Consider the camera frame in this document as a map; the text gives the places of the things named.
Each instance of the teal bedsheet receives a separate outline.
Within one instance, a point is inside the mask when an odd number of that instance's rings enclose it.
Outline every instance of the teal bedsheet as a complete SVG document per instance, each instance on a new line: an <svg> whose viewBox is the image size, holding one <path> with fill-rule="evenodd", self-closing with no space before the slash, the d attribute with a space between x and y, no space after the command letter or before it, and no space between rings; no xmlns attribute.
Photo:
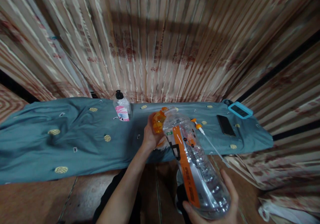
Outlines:
<svg viewBox="0 0 320 224"><path fill-rule="evenodd" d="M133 104L133 118L122 122L112 100L67 98L27 105L0 125L0 184L55 180L126 168L141 146L147 117L174 106L197 122L220 154L239 154L273 146L255 117L242 120L224 103ZM222 133L216 115L228 117L237 137ZM206 154L216 154L197 131ZM148 162L173 160L172 150L155 150ZM65 173L56 173L57 167Z"/></svg>

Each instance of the pink label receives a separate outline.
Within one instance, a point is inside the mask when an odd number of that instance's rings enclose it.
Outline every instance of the pink label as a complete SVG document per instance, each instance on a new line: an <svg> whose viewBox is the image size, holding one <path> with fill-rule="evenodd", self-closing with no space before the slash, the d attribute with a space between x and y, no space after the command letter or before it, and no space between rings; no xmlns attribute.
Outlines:
<svg viewBox="0 0 320 224"><path fill-rule="evenodd" d="M128 110L123 106L116 106L116 112L120 121L129 121Z"/></svg>

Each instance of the clear plastic bottle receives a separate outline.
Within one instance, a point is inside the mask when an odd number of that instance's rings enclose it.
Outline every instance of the clear plastic bottle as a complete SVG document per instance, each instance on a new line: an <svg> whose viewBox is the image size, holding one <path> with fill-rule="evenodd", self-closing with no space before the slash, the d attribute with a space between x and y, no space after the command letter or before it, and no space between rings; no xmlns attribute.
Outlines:
<svg viewBox="0 0 320 224"><path fill-rule="evenodd" d="M230 195L201 147L190 118L175 108L165 112L163 131L178 161L189 202L204 218L227 214Z"/></svg>
<svg viewBox="0 0 320 224"><path fill-rule="evenodd" d="M162 133L162 124L166 119L164 112L167 110L167 107L163 107L159 112L157 112L152 119L152 126L155 133Z"/></svg>
<svg viewBox="0 0 320 224"><path fill-rule="evenodd" d="M131 119L131 106L126 97L120 90L116 91L116 98L113 100L113 106L116 109L120 121L129 121Z"/></svg>

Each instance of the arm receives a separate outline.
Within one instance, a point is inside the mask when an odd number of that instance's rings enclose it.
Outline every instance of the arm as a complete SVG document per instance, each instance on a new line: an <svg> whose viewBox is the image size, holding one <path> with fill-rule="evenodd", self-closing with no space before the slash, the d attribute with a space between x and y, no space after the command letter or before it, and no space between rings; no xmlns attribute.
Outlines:
<svg viewBox="0 0 320 224"><path fill-rule="evenodd" d="M150 153L163 136L163 134L153 134L152 119L154 114L151 114L148 118L148 124L144 128L144 138L140 149L104 207L97 224L127 224L129 222L144 166Z"/></svg>

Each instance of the smartphone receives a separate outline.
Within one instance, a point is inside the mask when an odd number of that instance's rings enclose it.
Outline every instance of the smartphone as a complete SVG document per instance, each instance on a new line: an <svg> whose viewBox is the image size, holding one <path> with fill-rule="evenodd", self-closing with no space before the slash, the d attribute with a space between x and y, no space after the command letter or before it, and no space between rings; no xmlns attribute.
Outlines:
<svg viewBox="0 0 320 224"><path fill-rule="evenodd" d="M233 136L235 137L236 134L234 133L232 126L229 122L229 119L226 116L217 115L222 133L227 136Z"/></svg>

